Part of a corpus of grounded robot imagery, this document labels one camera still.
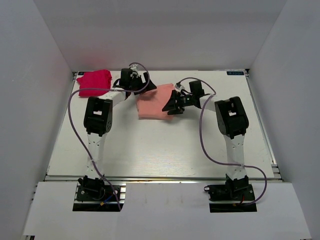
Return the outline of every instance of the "wire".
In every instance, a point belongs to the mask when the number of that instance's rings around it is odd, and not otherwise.
[[[147,75],[148,75],[148,81],[147,81],[146,85],[145,85],[143,88],[141,88],[140,90],[117,89],[118,92],[139,93],[139,92],[143,91],[143,90],[148,86],[148,84],[149,84],[149,82],[150,82],[150,74],[149,74],[149,71],[145,68],[144,65],[142,65],[142,64],[139,63],[139,62],[132,62],[132,63],[129,64],[129,66],[131,66],[131,65],[133,65],[133,64],[140,65],[140,66],[143,67],[143,69],[146,71],[146,73],[147,73]],[[112,192],[115,193],[115,188],[114,188],[114,186],[111,184],[111,182],[110,182],[108,179],[106,179],[105,176],[103,176],[103,175],[99,172],[99,170],[98,170],[98,168],[97,168],[97,166],[96,166],[96,163],[95,163],[95,161],[93,160],[93,157],[92,157],[89,149],[87,148],[87,146],[86,146],[86,144],[84,143],[84,141],[81,139],[78,131],[76,130],[75,124],[74,124],[74,122],[73,122],[73,120],[72,120],[71,108],[70,108],[70,106],[71,106],[71,100],[72,100],[73,96],[74,96],[76,93],[81,92],[81,91],[86,91],[86,90],[97,90],[97,91],[115,91],[115,90],[114,90],[114,89],[109,89],[109,88],[97,88],[97,87],[81,88],[81,89],[75,90],[73,93],[71,93],[71,95],[70,95],[70,97],[69,97],[69,99],[68,99],[68,117],[69,117],[69,121],[70,121],[72,130],[74,131],[76,137],[79,139],[80,143],[81,143],[82,146],[84,147],[84,149],[85,149],[85,151],[87,152],[89,158],[92,160],[92,164],[93,164],[93,167],[94,167],[96,173],[97,173],[104,181],[106,181],[106,182],[110,185],[110,187],[111,187],[111,189],[112,189]],[[121,206],[120,206],[120,203],[119,203],[119,199],[118,199],[117,194],[115,194],[115,199],[116,199],[116,202],[117,202],[117,204],[118,204],[119,210],[121,211]]]
[[[105,194],[106,194],[106,190],[105,189],[103,189],[104,190],[104,193],[103,193],[103,195],[102,195],[102,197],[100,197],[99,199],[96,199],[96,198],[92,198],[93,200],[101,200],[104,196],[105,196]]]
[[[238,167],[244,167],[244,168],[250,168],[250,169],[257,169],[259,170],[263,177],[264,177],[264,188],[263,188],[263,191],[261,193],[261,195],[255,199],[254,201],[252,202],[249,202],[249,203],[244,203],[242,204],[242,206],[248,206],[248,205],[251,205],[251,204],[254,204],[256,203],[257,201],[259,201],[263,195],[265,194],[266,190],[267,190],[267,176],[265,174],[264,171],[262,171],[259,167],[257,166],[250,166],[250,165],[241,165],[240,163],[226,163],[226,162],[219,162],[219,161],[216,161],[214,160],[212,157],[209,156],[209,154],[207,153],[206,149],[205,149],[205,145],[204,145],[204,139],[203,139],[203,136],[202,136],[202,124],[203,124],[203,116],[204,116],[204,112],[205,112],[205,108],[206,108],[206,105],[207,103],[213,98],[214,96],[211,95],[210,97],[208,97],[208,99],[204,102],[203,104],[203,107],[201,109],[201,113],[200,113],[200,119],[199,119],[199,136],[200,136],[200,144],[201,144],[201,148],[202,148],[202,151],[204,153],[204,155],[212,162],[214,162],[215,164],[219,164],[219,165],[223,165],[223,166],[238,166]]]
[[[239,203],[236,203],[235,205],[236,206],[239,206],[239,205],[241,205],[243,202],[244,202],[244,200],[245,200],[245,195],[242,195],[242,199],[241,199],[241,202],[239,202]]]
[[[185,89],[181,89],[180,93],[182,93],[184,96],[185,96],[186,94],[192,94],[191,92],[188,92],[188,91],[185,90]]]
[[[198,81],[204,83],[213,91],[213,96],[217,95],[216,90],[212,86],[210,86],[206,81],[203,81],[203,80],[196,78],[196,77],[193,77],[193,76],[185,77],[185,78],[181,79],[180,81],[178,81],[177,83],[181,84],[183,81],[188,80],[188,79],[194,79],[194,80],[198,80]]]
[[[103,204],[106,204],[113,196],[109,196],[106,200],[103,201]]]

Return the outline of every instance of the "white enclosure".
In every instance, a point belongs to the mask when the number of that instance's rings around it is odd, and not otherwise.
[[[2,0],[0,22],[2,239],[23,234],[72,72],[120,70],[133,61],[153,71],[250,69],[265,142],[292,183],[268,194],[287,188],[288,204],[279,208],[294,216],[300,203],[312,239],[320,239],[320,1]],[[299,238],[309,237],[301,229]]]

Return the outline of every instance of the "red cloth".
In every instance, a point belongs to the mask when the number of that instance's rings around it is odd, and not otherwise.
[[[111,73],[110,71],[103,69],[98,71],[87,71],[83,77],[79,77],[77,82],[80,84],[80,89],[86,88],[99,88],[110,89],[111,87]],[[101,96],[108,91],[100,90],[83,90],[79,92],[80,97],[97,97]]]

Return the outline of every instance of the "fabric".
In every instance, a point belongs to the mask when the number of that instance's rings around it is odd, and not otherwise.
[[[139,119],[172,120],[174,116],[168,115],[168,112],[162,111],[162,108],[169,101],[174,89],[175,86],[170,83],[140,94],[136,101]]]
[[[110,89],[112,76],[110,71],[103,69],[98,71],[87,71],[83,77],[79,77],[77,82],[80,84],[80,89],[99,88]],[[100,90],[83,90],[79,92],[80,97],[97,97],[108,91]]]

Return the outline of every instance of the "white board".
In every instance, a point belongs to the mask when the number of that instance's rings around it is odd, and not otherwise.
[[[310,233],[291,183],[270,183],[257,212],[210,213],[206,183],[129,183],[121,212],[72,212],[76,182],[40,182],[24,235],[37,239],[300,240]],[[259,194],[263,183],[253,184]]]
[[[112,71],[114,80],[119,71]],[[263,169],[269,178],[274,176],[271,156],[267,151],[245,76],[227,75],[225,71],[150,71],[156,85],[176,83],[185,77],[196,77],[208,82],[217,92],[217,98],[226,100],[239,96],[249,119],[244,139],[246,165]],[[206,93],[210,89],[203,85]],[[79,89],[74,84],[73,90]],[[71,102],[74,125],[85,143],[87,133],[83,126],[86,98],[76,95]],[[112,129],[104,147],[103,168],[109,177],[181,177],[225,178],[226,167],[212,163],[204,155],[199,140],[200,109],[187,107],[171,122],[139,120],[136,100],[130,96],[113,109]],[[209,155],[226,162],[226,143],[217,125],[214,112],[206,111],[203,118],[203,139]],[[47,174],[50,176],[83,176],[86,173],[87,154],[74,134],[66,114],[56,141]],[[250,178],[262,178],[255,169],[247,169]]]

